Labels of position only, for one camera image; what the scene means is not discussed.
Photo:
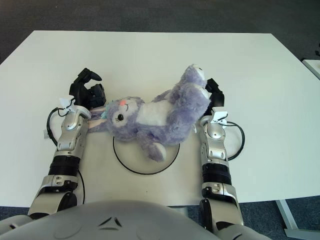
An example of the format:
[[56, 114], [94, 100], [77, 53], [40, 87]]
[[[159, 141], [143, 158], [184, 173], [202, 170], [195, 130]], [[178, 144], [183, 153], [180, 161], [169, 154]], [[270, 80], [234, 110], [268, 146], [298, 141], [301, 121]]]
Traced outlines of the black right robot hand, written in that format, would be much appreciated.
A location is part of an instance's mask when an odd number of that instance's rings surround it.
[[212, 108], [224, 106], [225, 96], [223, 92], [219, 89], [219, 85], [214, 81], [213, 78], [207, 80], [205, 89], [210, 93], [210, 104], [208, 105], [207, 110], [203, 115], [210, 116], [212, 114]]

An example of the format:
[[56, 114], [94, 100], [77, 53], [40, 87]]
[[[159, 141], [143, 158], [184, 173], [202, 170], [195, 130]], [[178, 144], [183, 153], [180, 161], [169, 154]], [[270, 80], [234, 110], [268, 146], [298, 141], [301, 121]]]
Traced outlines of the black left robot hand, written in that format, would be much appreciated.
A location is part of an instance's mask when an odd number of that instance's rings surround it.
[[74, 104], [88, 110], [102, 107], [106, 103], [105, 90], [101, 83], [86, 88], [85, 84], [91, 80], [102, 81], [102, 78], [88, 68], [84, 68], [69, 89], [69, 95], [74, 97]]

